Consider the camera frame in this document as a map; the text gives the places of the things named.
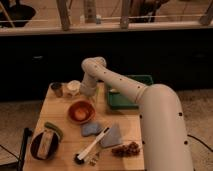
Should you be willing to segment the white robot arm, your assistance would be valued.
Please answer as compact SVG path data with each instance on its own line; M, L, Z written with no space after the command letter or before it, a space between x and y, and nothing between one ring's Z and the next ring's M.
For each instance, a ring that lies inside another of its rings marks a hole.
M86 58L81 67L82 94L93 96L101 80L138 105L146 171L194 171L181 102L173 89L110 71L103 57Z

